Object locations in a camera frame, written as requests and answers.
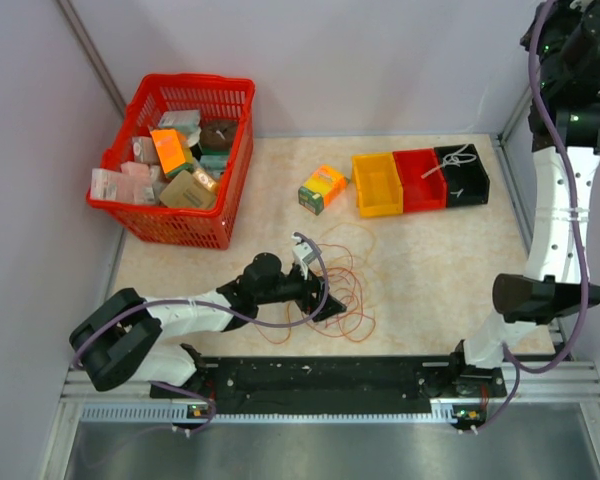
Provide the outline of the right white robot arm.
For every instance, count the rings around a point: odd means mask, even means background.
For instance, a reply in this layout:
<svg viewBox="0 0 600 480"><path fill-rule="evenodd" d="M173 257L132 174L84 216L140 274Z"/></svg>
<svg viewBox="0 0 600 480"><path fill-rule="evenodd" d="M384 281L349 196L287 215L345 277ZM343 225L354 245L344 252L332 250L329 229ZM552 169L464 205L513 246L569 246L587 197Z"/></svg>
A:
<svg viewBox="0 0 600 480"><path fill-rule="evenodd" d="M461 396L492 377L528 334L571 315L579 331L600 303L586 257L600 164L600 1L541 3L520 43L529 54L537 183L531 247L523 274L496 277L492 312L450 357L447 384Z"/></svg>

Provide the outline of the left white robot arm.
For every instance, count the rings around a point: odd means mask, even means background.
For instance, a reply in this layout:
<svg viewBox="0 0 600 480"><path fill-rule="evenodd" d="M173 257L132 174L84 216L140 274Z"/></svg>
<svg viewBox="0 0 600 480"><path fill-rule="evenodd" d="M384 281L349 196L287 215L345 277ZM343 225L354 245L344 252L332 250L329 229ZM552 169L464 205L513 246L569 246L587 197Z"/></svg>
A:
<svg viewBox="0 0 600 480"><path fill-rule="evenodd" d="M260 253L236 279L194 297L157 299L133 288L116 292L70 335L73 363L100 392L127 381L159 382L185 396L206 387L200 354L181 342L199 332L226 333L256 321L262 305L293 302L304 321L320 322L346 311L327 279L296 258L289 272L272 253Z"/></svg>

